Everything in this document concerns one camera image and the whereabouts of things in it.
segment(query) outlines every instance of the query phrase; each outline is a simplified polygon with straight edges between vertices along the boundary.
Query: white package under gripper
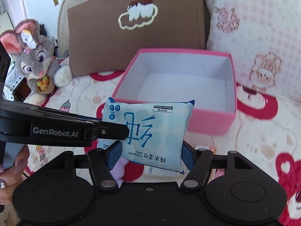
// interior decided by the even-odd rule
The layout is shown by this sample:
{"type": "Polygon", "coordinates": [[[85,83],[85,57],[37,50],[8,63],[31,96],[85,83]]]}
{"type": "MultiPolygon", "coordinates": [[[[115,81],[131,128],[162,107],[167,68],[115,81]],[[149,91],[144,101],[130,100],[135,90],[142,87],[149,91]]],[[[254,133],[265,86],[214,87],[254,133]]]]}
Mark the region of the white package under gripper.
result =
{"type": "MultiPolygon", "coordinates": [[[[103,121],[125,124],[128,137],[122,141],[122,156],[129,161],[183,173],[181,152],[184,133],[195,101],[179,103],[116,103],[109,98],[103,121]]],[[[106,149],[114,140],[98,140],[106,149]]]]}

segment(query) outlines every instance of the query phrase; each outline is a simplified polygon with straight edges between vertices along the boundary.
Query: pillow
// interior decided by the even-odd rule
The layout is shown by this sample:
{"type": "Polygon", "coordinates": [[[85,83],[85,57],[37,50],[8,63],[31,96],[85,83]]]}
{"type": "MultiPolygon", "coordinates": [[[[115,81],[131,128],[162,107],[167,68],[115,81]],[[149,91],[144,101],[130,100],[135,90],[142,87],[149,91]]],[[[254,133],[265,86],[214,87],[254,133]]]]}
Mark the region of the pillow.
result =
{"type": "Polygon", "coordinates": [[[205,49],[203,0],[89,0],[68,21],[75,77],[125,70],[140,48],[205,49]]]}
{"type": "Polygon", "coordinates": [[[206,48],[232,54],[237,82],[301,101],[301,0],[206,1],[206,48]]]}

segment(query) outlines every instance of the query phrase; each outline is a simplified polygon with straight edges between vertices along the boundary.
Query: human hand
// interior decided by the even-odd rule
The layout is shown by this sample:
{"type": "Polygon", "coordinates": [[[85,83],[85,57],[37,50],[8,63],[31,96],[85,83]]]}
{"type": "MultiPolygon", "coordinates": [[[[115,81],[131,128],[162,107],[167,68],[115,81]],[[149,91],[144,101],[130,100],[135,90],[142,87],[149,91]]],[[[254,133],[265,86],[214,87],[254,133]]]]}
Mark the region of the human hand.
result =
{"type": "Polygon", "coordinates": [[[11,204],[11,196],[15,188],[23,182],[22,174],[27,166],[29,158],[29,149],[25,145],[15,159],[14,165],[3,171],[3,166],[0,164],[0,185],[4,183],[5,188],[0,189],[0,205],[11,204]]]}

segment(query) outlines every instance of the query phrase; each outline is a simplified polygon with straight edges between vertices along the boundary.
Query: brown pillow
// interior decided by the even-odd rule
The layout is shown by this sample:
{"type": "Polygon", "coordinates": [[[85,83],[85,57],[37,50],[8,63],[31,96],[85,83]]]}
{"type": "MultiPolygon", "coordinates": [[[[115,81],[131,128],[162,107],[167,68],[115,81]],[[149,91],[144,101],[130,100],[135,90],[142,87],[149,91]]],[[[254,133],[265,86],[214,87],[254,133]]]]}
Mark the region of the brown pillow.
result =
{"type": "Polygon", "coordinates": [[[203,0],[89,0],[68,21],[74,77],[125,70],[140,48],[205,49],[203,0]]]}

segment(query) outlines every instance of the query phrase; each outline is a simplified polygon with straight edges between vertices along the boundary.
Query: pink inner ear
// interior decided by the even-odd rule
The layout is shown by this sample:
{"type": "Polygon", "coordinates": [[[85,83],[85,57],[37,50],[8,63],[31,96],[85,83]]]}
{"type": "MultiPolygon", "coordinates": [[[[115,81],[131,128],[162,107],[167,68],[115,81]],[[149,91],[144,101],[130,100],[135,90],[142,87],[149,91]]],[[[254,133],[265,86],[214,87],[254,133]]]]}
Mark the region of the pink inner ear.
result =
{"type": "Polygon", "coordinates": [[[20,53],[22,50],[22,47],[20,43],[18,42],[17,37],[12,33],[7,33],[3,35],[0,39],[2,45],[4,46],[7,53],[20,53]]]}
{"type": "Polygon", "coordinates": [[[29,30],[31,32],[31,34],[34,34],[35,32],[35,29],[36,29],[36,25],[34,22],[27,22],[27,23],[24,23],[23,25],[21,25],[17,30],[16,32],[18,34],[21,34],[23,30],[29,30]]]}

